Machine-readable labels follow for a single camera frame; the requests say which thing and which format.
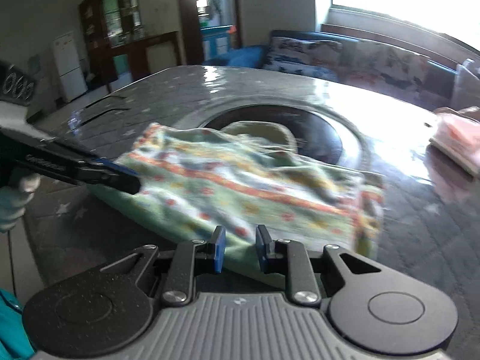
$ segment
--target doorway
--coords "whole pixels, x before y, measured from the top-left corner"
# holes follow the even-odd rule
[[[178,0],[187,63],[201,64],[242,45],[238,0]]]

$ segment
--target sofa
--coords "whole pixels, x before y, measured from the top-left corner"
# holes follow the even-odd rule
[[[430,111],[450,105],[457,74],[396,46],[327,32],[282,30],[271,32],[269,45],[232,50],[204,65],[302,74],[383,93]]]

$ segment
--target blue sofa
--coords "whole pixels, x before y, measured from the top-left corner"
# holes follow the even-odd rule
[[[336,35],[327,32],[299,32],[274,30],[270,37],[286,37],[300,40],[332,40],[342,43],[342,54],[340,65],[349,67],[352,64],[355,47],[359,39],[343,35]],[[233,66],[244,68],[260,69],[265,63],[268,45],[257,45],[243,47],[238,50],[227,52],[223,55],[204,62],[209,66]],[[433,61],[428,62],[428,72],[423,84],[423,90],[428,91],[432,96],[428,98],[417,99],[411,103],[418,105],[430,111],[438,107],[447,107],[454,87],[456,72],[448,67]]]

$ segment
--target patterned cushion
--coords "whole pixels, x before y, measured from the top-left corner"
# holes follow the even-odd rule
[[[410,82],[392,82],[385,80],[377,73],[351,72],[346,79],[346,85],[357,88],[368,89],[369,91],[382,93],[408,103],[415,103],[418,98],[417,86]]]
[[[298,40],[273,37],[266,65],[272,62],[292,62],[306,65],[325,66],[335,69],[338,66],[342,44],[332,40]]]
[[[400,47],[360,40],[345,84],[415,103],[429,58]]]
[[[378,66],[381,75],[394,80],[413,81],[421,87],[427,75],[429,57],[396,46],[385,46],[385,58]]]
[[[326,67],[310,66],[308,64],[296,64],[282,61],[272,61],[266,64],[263,69],[268,71],[280,71],[282,73],[298,74],[300,76],[314,77],[339,83],[337,74]]]
[[[360,39],[355,48],[355,56],[352,62],[352,74],[357,75],[358,72],[379,75],[378,67],[383,64],[385,59],[384,43],[375,42],[373,40]]]

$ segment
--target teal cloth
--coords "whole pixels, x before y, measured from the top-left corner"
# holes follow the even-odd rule
[[[27,359],[34,354],[22,324],[22,307],[0,289],[0,360]]]

